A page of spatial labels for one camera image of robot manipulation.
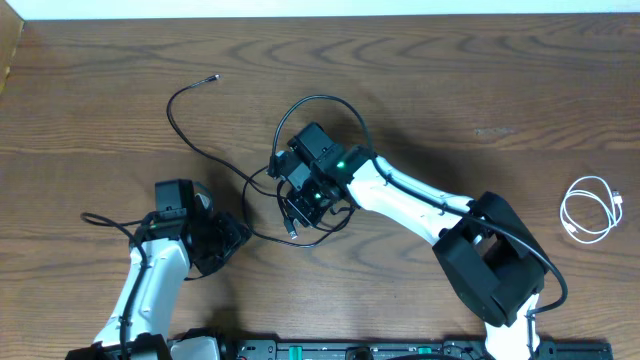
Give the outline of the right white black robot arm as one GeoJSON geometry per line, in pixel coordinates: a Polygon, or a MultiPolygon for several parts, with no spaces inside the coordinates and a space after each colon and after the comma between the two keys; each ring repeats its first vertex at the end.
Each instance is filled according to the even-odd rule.
{"type": "Polygon", "coordinates": [[[495,359],[532,359],[538,299],[549,258],[502,197],[479,199],[426,185],[357,146],[300,145],[273,157],[292,187],[287,206],[306,226],[339,200],[386,216],[426,240],[451,287],[485,324],[485,348],[495,359]]]}

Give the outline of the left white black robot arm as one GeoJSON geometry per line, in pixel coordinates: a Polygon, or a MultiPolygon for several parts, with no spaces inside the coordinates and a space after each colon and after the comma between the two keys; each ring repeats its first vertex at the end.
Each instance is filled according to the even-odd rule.
{"type": "Polygon", "coordinates": [[[193,267],[201,277],[220,270],[250,238],[229,213],[188,215],[184,210],[151,212],[127,223],[85,212],[83,221],[114,227],[129,240],[130,268],[114,310],[91,345],[68,359],[222,359],[228,354],[214,333],[195,328],[171,339],[172,314],[193,267]]]}

